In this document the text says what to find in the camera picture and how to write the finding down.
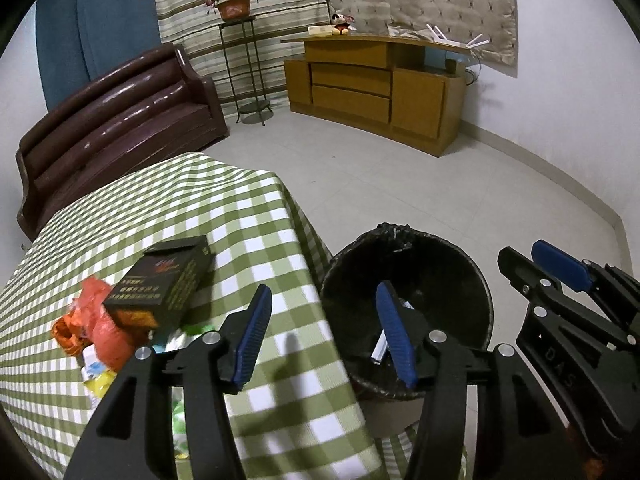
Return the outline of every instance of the black trash can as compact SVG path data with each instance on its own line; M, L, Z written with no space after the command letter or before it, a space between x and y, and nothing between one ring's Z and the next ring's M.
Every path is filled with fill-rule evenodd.
M333 257L320 290L338 352L359 397L424 396L398 380L389 352L381 364L371 361L382 332L374 303L382 280L390 280L398 296L423 313L434 329L467 346L489 345L494 306L484 276L468 254L409 226L380 224Z

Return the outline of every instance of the mickey mouse plush toy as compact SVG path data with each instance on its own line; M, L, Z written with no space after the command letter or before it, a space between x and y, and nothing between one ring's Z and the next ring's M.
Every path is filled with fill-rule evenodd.
M353 16L347 16L346 14L332 14L331 16L331 24L334 26L334 30L332 33L334 36L339 36L340 34L348 34L351 30L357 30L351 23L355 20Z

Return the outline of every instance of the black box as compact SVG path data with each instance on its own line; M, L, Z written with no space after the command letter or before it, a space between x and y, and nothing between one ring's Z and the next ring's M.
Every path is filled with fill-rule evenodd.
M104 307L122 328L177 328L213 257L206 236L158 242L116 283Z

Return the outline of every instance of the tiled floor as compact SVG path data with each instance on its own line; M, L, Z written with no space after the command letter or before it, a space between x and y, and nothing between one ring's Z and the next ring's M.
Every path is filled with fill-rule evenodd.
M278 108L264 127L233 124L231 136L206 153L234 166L274 171L333 253L380 222L409 224L459 245L491 290L490 348L514 344L527 306L498 272L504 246L529 254L532 243L544 238L578 258L620 264L610 224L548 178L467 137L436 158ZM574 296L594 307L586 295ZM372 433L401 431L415 422L419 403L402 404L363 406ZM473 447L474 396L468 405Z

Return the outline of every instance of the black cord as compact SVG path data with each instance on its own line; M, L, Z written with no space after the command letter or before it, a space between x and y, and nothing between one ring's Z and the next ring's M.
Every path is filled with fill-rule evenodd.
M480 68L478 69L477 74L470 68L465 68L465 73L471 74L471 82L467 83L467 86L471 86L473 83L478 81L478 79L480 79L480 74L482 73L482 62L480 61L478 54L476 54L476 51L473 49L471 49L471 54L476 57L476 60L478 60L478 65L480 66Z

